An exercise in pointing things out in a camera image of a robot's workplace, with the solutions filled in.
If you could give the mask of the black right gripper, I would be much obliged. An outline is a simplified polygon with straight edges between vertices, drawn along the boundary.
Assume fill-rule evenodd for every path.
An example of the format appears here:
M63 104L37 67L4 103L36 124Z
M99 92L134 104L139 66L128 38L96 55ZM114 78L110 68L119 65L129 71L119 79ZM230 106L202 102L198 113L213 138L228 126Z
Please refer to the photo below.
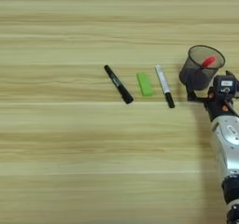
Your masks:
M236 78L234 73L226 70L226 76ZM190 76L187 77L186 91L190 102L202 103L208 113L210 121L222 116L230 116L239 118L239 114L233 108L233 100L226 94L218 94L213 90L209 90L206 97L197 97L191 84Z

